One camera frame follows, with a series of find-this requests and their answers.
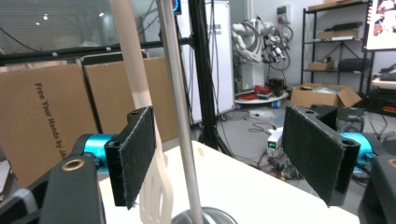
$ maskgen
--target monitor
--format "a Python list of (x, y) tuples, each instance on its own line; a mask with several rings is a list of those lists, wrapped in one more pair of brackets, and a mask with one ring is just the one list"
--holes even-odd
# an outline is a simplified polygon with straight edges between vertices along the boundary
[(180, 15), (181, 14), (180, 0), (172, 0), (172, 6), (173, 6), (173, 11), (174, 11), (175, 15)]
[(393, 0), (369, 0), (364, 51), (396, 49), (396, 5)]

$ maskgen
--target shelving unit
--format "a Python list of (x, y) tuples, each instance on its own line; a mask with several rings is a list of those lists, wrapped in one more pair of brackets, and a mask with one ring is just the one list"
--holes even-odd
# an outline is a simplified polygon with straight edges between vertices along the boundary
[[(345, 50), (348, 50), (349, 52), (351, 52), (353, 55), (355, 55), (356, 58), (359, 58), (359, 56), (348, 46), (351, 43), (356, 43), (356, 42), (360, 42), (362, 44), (361, 39), (355, 38), (355, 39), (348, 39), (348, 40), (338, 40), (338, 41), (331, 41), (331, 40), (317, 40), (316, 37), (316, 32), (317, 32), (317, 23), (318, 23), (318, 13), (322, 12), (322, 11), (328, 11), (328, 10), (336, 10), (338, 8), (344, 8), (344, 7), (354, 7), (354, 6), (361, 6), (361, 5), (367, 5), (367, 2), (364, 1), (349, 1), (349, 2), (345, 2), (344, 4), (341, 5), (336, 5), (336, 6), (330, 6), (330, 7), (321, 7), (318, 9), (311, 9), (311, 10), (307, 10), (304, 9), (303, 12), (303, 39), (302, 39), (302, 46), (303, 46), (303, 50), (302, 50), (302, 62), (301, 62), (301, 84), (304, 83), (304, 74), (305, 73), (310, 73), (310, 82), (314, 82), (315, 81), (315, 73), (332, 73), (332, 74), (337, 74), (337, 85), (340, 85), (340, 76), (341, 73), (354, 73), (354, 72), (358, 72), (360, 73), (360, 85), (359, 85), (359, 93), (363, 93), (364, 91), (368, 91), (370, 88), (370, 81), (371, 81), (371, 68), (373, 67), (373, 61), (374, 61), (374, 53), (367, 53), (367, 52), (363, 52), (363, 56), (362, 58), (368, 59), (368, 54), (370, 54), (370, 64), (368, 64), (368, 66), (363, 66), (361, 70), (359, 71), (354, 71), (354, 72), (345, 72), (345, 71), (339, 71), (338, 68), (332, 68), (332, 69), (327, 69), (327, 70), (308, 70), (306, 67), (304, 67), (304, 63), (305, 63), (305, 48), (306, 46), (312, 46), (312, 50), (311, 50), (311, 62), (314, 62), (315, 60), (319, 60), (318, 58), (316, 58), (316, 50), (317, 48), (320, 48), (320, 45), (334, 45), (334, 49), (331, 50), (331, 52), (338, 50), (339, 55), (337, 60), (342, 60), (345, 59), (345, 57), (343, 57), (343, 53), (345, 52)], [(313, 31), (312, 31), (312, 40), (307, 41), (306, 38), (307, 36), (305, 36), (305, 29), (306, 29), (306, 15), (307, 14), (311, 14), (314, 16), (313, 18)], [(366, 79), (366, 90), (363, 89), (364, 86), (364, 80)]]

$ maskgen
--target metal shelf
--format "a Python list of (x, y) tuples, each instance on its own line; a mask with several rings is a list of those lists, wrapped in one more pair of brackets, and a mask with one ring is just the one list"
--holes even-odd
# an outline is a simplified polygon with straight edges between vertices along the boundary
[(343, 8), (343, 7), (354, 7), (354, 6), (359, 6), (359, 5), (363, 5), (363, 4), (367, 4), (367, 3), (368, 3), (367, 0), (361, 0), (359, 2), (344, 3), (344, 4), (336, 5), (336, 6), (307, 10), (306, 13), (312, 14), (312, 13), (316, 13), (316, 12), (320, 12), (320, 11), (328, 11), (328, 10), (333, 10), (333, 9)]
[(304, 44), (333, 44), (333, 43), (341, 43), (341, 42), (361, 42), (361, 39), (351, 39), (351, 40), (319, 40), (319, 41), (308, 41), (304, 42)]
[(363, 73), (364, 71), (340, 71), (337, 68), (333, 68), (333, 69), (327, 69), (327, 70), (303, 69), (303, 72), (323, 72), (323, 73), (356, 73), (356, 72), (360, 72), (360, 73)]

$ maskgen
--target black stand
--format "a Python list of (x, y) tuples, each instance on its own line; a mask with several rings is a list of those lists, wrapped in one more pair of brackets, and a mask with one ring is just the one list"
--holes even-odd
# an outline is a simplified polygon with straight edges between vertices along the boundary
[(209, 40), (206, 28), (205, 1), (189, 0), (189, 12), (191, 16), (192, 47), (195, 53), (203, 124), (203, 130), (198, 141), (209, 147), (219, 148), (224, 154), (234, 157), (233, 153), (227, 148), (220, 138), (216, 127)]

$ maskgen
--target cardboard box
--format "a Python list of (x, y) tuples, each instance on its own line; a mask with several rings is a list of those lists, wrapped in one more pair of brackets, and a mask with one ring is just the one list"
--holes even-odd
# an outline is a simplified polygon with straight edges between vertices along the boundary
[(96, 133), (76, 64), (0, 74), (0, 145), (25, 188)]
[(308, 7), (308, 12), (309, 11), (315, 11), (315, 10), (321, 10), (321, 9), (326, 9), (326, 8), (331, 8), (331, 7), (337, 7), (337, 6), (347, 6), (349, 4), (354, 4), (361, 2), (361, 0), (344, 0), (344, 1), (331, 1), (331, 2), (325, 2), (320, 5), (314, 5), (311, 7)]
[[(337, 93), (315, 92), (317, 88), (328, 88)], [(332, 105), (336, 107), (351, 107), (361, 101), (359, 95), (349, 86), (322, 85), (305, 83), (292, 90), (290, 102), (292, 105), (310, 108), (311, 105)]]
[(334, 61), (329, 60), (327, 63), (312, 62), (308, 65), (308, 70), (325, 71), (334, 68)]
[(16, 72), (24, 71), (37, 68), (54, 67), (59, 65), (66, 65), (67, 61), (46, 61), (46, 62), (36, 62), (36, 63), (14, 63), (7, 66), (0, 67), (0, 73), (4, 72)]
[(330, 2), (340, 2), (343, 0), (323, 0), (323, 3), (330, 3)]
[[(177, 122), (165, 58), (144, 59), (148, 88), (163, 142), (177, 138)], [(84, 67), (104, 133), (119, 133), (126, 115), (134, 110), (134, 99), (123, 62)]]
[(340, 37), (340, 36), (354, 36), (358, 38), (359, 34), (360, 34), (359, 29), (327, 31), (327, 32), (318, 33), (318, 38), (327, 39), (327, 40), (332, 40), (333, 37)]

